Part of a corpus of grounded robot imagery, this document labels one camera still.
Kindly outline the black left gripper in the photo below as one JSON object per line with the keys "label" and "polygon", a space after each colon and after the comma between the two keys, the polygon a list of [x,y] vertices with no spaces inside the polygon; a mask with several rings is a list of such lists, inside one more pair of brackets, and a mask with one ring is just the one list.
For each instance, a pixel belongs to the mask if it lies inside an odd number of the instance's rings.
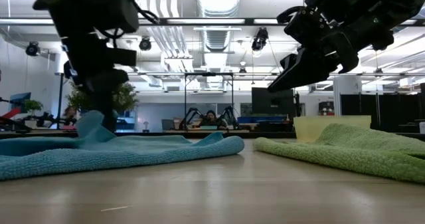
{"label": "black left gripper", "polygon": [[110,48],[108,39],[101,39],[96,33],[84,33],[61,38],[62,49],[68,61],[64,65],[67,78],[75,84],[89,82],[96,109],[104,115],[103,127],[111,132],[116,130],[116,115],[113,108],[112,92],[117,88],[115,82],[103,79],[114,78],[125,82],[128,78],[117,64],[133,67],[137,53],[130,49]]}

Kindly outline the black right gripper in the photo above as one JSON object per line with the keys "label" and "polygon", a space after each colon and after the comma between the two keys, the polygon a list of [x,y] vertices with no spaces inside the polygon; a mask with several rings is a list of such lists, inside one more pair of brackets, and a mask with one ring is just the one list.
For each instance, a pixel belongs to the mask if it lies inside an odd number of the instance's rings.
{"label": "black right gripper", "polygon": [[329,26],[325,18],[310,7],[292,7],[277,16],[284,32],[299,43],[297,53],[285,56],[282,73],[268,86],[279,92],[327,80],[342,66],[341,72],[355,68],[359,58],[347,36]]}

